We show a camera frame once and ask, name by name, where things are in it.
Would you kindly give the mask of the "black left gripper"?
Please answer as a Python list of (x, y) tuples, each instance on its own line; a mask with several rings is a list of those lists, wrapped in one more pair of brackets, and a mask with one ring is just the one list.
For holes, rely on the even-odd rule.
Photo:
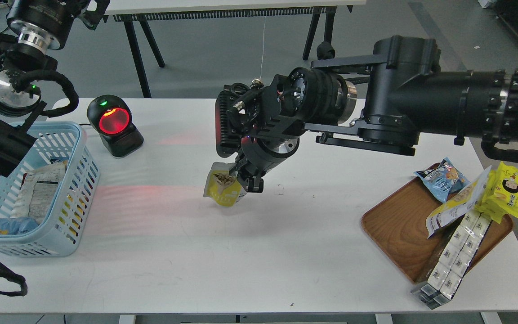
[(95, 30), (110, 2), (96, 0), (17, 0), (10, 9), (7, 24), (19, 36), (19, 43), (38, 50), (63, 49), (72, 24), (79, 18)]

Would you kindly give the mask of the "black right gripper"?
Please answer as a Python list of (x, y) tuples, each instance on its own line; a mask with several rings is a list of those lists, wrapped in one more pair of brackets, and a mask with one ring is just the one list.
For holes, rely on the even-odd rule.
[(304, 133), (299, 108), (305, 93), (305, 76), (276, 75), (268, 86), (225, 85), (214, 105), (217, 154), (227, 158), (228, 172), (237, 176), (247, 193), (262, 193), (263, 176), (298, 149)]

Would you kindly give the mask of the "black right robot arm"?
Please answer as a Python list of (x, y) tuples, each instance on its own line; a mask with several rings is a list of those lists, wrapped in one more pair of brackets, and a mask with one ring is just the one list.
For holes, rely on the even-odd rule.
[(331, 46), (310, 68), (265, 86), (226, 85), (215, 104), (216, 151), (237, 155), (230, 172), (247, 192), (298, 149), (317, 142), (412, 156), (420, 133), (481, 138), (491, 159), (518, 163), (518, 70), (443, 72), (434, 39), (392, 36), (372, 55), (334, 58)]

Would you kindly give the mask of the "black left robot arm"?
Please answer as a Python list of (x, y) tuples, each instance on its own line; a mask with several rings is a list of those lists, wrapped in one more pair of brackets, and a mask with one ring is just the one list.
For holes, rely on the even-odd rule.
[[(51, 121), (80, 101), (47, 51), (64, 47), (76, 18), (95, 29), (109, 1), (96, 4), (17, 0), (7, 19), (13, 34), (0, 33), (0, 253), (8, 256), (68, 256), (80, 243), (100, 172), (84, 129)], [(26, 279), (2, 262), (0, 278), (19, 285), (0, 295), (27, 294)]]

